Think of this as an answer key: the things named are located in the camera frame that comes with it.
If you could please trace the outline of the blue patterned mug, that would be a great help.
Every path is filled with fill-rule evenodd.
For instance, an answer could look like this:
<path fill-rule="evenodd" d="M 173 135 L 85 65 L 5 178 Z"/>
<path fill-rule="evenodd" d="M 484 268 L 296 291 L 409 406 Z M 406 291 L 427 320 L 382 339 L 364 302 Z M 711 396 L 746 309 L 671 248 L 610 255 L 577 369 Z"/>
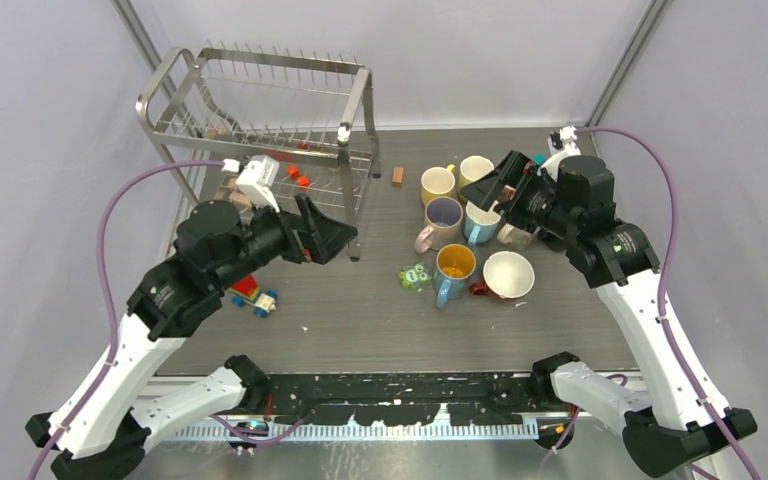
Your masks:
<path fill-rule="evenodd" d="M 450 301 L 460 299 L 468 292 L 476 266 L 474 252 L 465 245 L 449 244 L 439 250 L 432 277 L 438 309 L 444 309 Z"/>

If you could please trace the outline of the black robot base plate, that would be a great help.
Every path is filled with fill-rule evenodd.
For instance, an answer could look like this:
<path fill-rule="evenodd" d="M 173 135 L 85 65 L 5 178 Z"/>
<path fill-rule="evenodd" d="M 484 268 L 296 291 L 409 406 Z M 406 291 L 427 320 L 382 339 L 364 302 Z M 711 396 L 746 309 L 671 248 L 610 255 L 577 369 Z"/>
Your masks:
<path fill-rule="evenodd" d="M 568 404 L 548 403 L 527 373 L 273 374 L 251 401 L 225 414 L 257 415 L 306 426 L 430 424 L 447 414 L 454 426 L 513 425 L 521 414 L 567 416 Z"/>

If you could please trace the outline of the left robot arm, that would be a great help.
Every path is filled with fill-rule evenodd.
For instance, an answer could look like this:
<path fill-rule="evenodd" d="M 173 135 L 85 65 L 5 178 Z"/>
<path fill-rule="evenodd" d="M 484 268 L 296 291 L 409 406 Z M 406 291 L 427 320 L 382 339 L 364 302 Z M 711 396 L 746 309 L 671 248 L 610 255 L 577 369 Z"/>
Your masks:
<path fill-rule="evenodd" d="M 235 283 L 275 258 L 326 264 L 357 229 L 323 214 L 305 194 L 296 212 L 257 209 L 244 222 L 236 207 L 197 205 L 176 232 L 174 254 L 149 270 L 116 324 L 109 347 L 58 410 L 32 416 L 34 443 L 54 449 L 58 479 L 122 479 L 158 443 L 212 414 L 258 412 L 269 382 L 248 357 L 230 357 L 206 377 L 158 399 L 139 395 L 159 367 L 221 308 Z"/>

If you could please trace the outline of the yellow cup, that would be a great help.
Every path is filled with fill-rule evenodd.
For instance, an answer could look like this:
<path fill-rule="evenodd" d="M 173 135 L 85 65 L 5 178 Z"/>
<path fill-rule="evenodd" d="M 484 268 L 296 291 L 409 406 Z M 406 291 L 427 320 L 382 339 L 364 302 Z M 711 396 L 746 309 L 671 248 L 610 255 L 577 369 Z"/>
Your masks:
<path fill-rule="evenodd" d="M 457 183 L 455 170 L 455 165 L 450 164 L 446 167 L 431 167 L 422 173 L 420 195 L 424 206 L 427 206 L 435 198 L 452 196 Z"/>

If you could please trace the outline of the pale pink marbled mug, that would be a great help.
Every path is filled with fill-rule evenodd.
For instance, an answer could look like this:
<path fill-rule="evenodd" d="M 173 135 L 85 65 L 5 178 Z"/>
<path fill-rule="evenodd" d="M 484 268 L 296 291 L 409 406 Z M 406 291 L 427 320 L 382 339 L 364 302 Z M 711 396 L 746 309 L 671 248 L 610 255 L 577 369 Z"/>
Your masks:
<path fill-rule="evenodd" d="M 425 207 L 424 226 L 416 236 L 414 250 L 422 254 L 456 243 L 463 219 L 464 209 L 454 198 L 432 199 Z"/>

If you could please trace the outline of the light blue mug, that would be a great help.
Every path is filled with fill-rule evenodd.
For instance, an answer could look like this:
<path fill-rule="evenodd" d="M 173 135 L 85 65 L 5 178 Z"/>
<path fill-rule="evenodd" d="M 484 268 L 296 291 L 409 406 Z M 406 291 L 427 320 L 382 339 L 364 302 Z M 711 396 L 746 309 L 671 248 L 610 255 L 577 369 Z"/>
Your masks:
<path fill-rule="evenodd" d="M 463 233 L 467 245 L 474 248 L 489 242 L 496 233 L 501 216 L 493 210 L 482 210 L 473 202 L 466 204 L 464 212 Z"/>

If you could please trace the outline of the lime green mug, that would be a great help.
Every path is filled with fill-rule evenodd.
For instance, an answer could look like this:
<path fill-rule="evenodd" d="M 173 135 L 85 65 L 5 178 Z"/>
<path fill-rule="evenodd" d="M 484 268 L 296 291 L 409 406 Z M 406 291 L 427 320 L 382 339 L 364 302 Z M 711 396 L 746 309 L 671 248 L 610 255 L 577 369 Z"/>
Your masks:
<path fill-rule="evenodd" d="M 494 168 L 494 163 L 483 156 L 472 155 L 463 159 L 458 167 L 457 190 L 461 191 L 466 185 L 480 180 Z"/>

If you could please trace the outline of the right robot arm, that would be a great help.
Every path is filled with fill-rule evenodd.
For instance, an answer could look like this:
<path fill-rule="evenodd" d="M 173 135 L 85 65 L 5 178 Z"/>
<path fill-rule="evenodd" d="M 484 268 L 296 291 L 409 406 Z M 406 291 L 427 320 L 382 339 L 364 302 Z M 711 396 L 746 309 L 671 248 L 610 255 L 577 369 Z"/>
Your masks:
<path fill-rule="evenodd" d="M 758 426 L 749 410 L 729 404 L 696 357 L 666 296 L 667 267 L 643 230 L 617 216 L 614 185 L 593 156 L 538 164 L 511 151 L 462 193 L 565 254 L 613 315 L 646 383 L 630 390 L 562 352 L 534 363 L 534 403 L 587 411 L 621 437 L 642 472 L 659 478 L 737 448 Z"/>

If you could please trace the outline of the beige patterned mug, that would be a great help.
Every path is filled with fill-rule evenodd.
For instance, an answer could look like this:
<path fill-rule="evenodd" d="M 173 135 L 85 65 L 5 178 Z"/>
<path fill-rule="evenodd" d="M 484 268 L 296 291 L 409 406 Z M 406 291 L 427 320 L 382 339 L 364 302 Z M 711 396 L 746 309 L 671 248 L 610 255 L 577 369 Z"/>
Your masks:
<path fill-rule="evenodd" d="M 512 250 L 526 249 L 534 238 L 533 233 L 519 229 L 510 223 L 505 223 L 496 234 L 497 241 Z"/>

